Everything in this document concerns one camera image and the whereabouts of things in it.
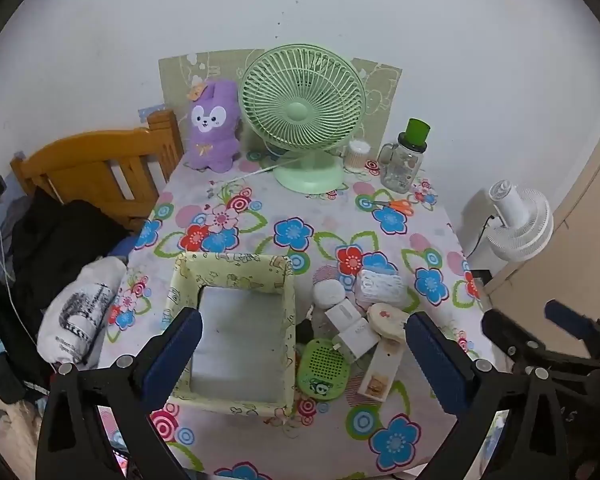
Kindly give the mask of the round cream compact mirror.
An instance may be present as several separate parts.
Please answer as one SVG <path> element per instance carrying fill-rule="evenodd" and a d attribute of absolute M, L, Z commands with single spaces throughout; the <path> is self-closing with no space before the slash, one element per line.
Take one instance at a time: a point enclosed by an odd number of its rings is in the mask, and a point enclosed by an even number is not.
<path fill-rule="evenodd" d="M 410 315 L 391 304 L 378 302 L 366 311 L 367 322 L 382 338 L 406 344 L 405 324 Z"/>

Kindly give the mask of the white rectangular device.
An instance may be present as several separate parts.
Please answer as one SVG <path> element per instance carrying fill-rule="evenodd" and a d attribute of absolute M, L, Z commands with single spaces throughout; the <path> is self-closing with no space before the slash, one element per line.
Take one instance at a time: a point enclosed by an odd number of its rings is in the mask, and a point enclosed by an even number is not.
<path fill-rule="evenodd" d="M 402 361 L 405 344 L 382 338 L 375 347 L 358 394 L 377 402 L 387 400 L 394 378 Z"/>

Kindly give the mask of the white charger adapter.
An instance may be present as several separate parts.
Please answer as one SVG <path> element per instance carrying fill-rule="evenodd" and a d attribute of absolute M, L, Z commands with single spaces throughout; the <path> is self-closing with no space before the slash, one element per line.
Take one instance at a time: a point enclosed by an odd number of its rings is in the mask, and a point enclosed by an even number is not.
<path fill-rule="evenodd" d="M 349 300 L 343 299 L 336 306 L 326 310 L 325 315 L 337 332 L 332 338 L 332 348 L 349 364 L 361 359 L 365 353 L 378 345 L 378 333 Z"/>

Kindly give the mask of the green panda speaker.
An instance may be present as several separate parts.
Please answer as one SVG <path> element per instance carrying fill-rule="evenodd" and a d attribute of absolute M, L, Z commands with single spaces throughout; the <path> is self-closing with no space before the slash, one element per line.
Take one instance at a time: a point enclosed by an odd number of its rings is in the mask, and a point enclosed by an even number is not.
<path fill-rule="evenodd" d="M 350 365 L 332 348 L 329 339 L 312 339 L 304 348 L 297 370 L 300 391 L 319 401 L 331 401 L 344 393 L 350 376 Z"/>

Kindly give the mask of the white round earbud case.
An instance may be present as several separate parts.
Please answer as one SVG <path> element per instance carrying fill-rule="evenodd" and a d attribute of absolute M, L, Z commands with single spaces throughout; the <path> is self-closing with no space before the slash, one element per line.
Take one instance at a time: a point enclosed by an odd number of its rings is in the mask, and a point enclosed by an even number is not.
<path fill-rule="evenodd" d="M 346 290 L 338 280 L 316 282 L 312 290 L 315 307 L 328 310 L 346 298 Z"/>

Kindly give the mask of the black car key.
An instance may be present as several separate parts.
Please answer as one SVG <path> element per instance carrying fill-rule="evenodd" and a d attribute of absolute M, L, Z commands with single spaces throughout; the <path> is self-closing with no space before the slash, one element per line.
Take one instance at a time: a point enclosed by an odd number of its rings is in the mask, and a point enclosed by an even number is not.
<path fill-rule="evenodd" d="M 306 312 L 304 319 L 296 326 L 296 343 L 304 346 L 314 339 L 314 329 L 312 324 L 313 310 Z"/>

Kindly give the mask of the black backpack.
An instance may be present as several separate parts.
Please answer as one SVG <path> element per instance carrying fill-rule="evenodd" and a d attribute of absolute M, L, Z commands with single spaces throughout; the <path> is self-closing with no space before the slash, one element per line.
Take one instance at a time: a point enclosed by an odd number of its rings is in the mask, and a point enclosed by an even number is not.
<path fill-rule="evenodd" d="M 18 321 L 0 282 L 0 400 L 34 403 L 48 391 L 50 369 Z"/>

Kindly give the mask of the white printed tote bag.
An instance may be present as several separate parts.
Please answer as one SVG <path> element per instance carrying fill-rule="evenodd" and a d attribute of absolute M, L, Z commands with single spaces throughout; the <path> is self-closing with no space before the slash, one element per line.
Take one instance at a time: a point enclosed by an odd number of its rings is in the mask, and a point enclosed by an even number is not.
<path fill-rule="evenodd" d="M 116 256 L 82 268 L 50 303 L 38 330 L 38 354 L 50 364 L 83 363 L 90 354 L 112 300 L 125 274 Z"/>

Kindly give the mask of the yellow fabric storage box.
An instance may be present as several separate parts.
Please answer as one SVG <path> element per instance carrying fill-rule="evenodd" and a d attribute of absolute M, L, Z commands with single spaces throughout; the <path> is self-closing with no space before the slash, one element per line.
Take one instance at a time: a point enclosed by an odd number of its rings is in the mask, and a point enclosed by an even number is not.
<path fill-rule="evenodd" d="M 294 400 L 296 295 L 288 257 L 183 252 L 166 296 L 170 319 L 201 316 L 200 341 L 172 398 L 213 413 L 283 416 Z"/>

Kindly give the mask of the black clothing pile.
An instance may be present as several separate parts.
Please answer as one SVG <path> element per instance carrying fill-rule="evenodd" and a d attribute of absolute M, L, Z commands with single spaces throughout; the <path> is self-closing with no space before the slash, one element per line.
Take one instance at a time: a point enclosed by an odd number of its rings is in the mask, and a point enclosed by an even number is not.
<path fill-rule="evenodd" d="M 12 289 L 18 308 L 40 312 L 79 275 L 129 234 L 85 200 L 63 204 L 37 188 L 12 231 Z"/>

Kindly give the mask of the glass mug jar green lid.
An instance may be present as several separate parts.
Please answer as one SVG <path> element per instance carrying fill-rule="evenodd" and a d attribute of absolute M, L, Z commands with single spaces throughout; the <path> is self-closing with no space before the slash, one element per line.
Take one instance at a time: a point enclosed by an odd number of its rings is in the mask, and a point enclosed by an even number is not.
<path fill-rule="evenodd" d="M 380 180 L 385 188 L 399 194 L 410 192 L 427 149 L 430 125 L 411 118 L 396 142 L 384 144 L 378 154 Z"/>

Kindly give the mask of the floral tablecloth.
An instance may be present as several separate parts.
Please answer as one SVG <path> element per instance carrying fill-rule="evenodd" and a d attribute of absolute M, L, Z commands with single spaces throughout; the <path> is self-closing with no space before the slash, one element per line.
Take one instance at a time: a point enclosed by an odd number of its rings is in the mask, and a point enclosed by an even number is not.
<path fill-rule="evenodd" d="M 368 162 L 322 195 L 283 188 L 268 156 L 245 154 L 226 174 L 181 162 L 161 192 L 129 258 L 106 323 L 101 366 L 134 354 L 170 320 L 166 300 L 182 252 L 280 255 L 294 270 L 296 306 L 307 316 L 313 285 L 352 290 L 363 270 L 404 279 L 407 312 L 424 311 L 471 359 L 491 359 L 482 307 L 438 192 L 420 174 L 395 211 L 396 194 Z M 428 462 L 453 426 L 411 353 L 381 403 L 358 394 L 365 364 L 351 370 L 340 398 L 297 393 L 270 418 L 214 414 L 171 401 L 152 415 L 175 457 L 193 468 L 244 479 L 361 479 Z"/>

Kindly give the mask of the green desk fan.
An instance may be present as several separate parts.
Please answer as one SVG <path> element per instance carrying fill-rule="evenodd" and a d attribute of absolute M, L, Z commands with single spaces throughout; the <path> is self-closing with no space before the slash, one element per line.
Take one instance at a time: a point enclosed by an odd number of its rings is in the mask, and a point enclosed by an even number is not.
<path fill-rule="evenodd" d="M 338 188 L 335 154 L 360 128 L 364 84 L 353 65 L 313 44 L 285 44 L 261 53 L 240 80 L 242 118 L 268 148 L 284 151 L 273 165 L 292 192 L 320 195 Z"/>

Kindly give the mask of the purple plush bunny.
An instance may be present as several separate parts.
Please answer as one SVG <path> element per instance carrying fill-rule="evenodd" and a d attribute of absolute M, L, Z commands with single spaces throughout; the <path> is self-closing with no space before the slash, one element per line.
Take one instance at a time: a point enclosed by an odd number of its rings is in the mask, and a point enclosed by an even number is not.
<path fill-rule="evenodd" d="M 187 145 L 187 162 L 196 170 L 217 174 L 233 167 L 240 143 L 238 88 L 235 81 L 221 79 L 193 86 L 187 95 L 192 125 Z"/>

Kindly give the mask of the orange handled scissors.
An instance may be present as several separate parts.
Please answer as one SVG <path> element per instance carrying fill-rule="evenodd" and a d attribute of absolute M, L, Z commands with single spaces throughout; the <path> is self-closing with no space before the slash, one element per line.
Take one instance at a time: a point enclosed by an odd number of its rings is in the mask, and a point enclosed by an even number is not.
<path fill-rule="evenodd" d="M 407 217 L 411 217 L 414 214 L 413 206 L 408 200 L 374 200 L 373 204 L 375 206 L 389 207 Z"/>

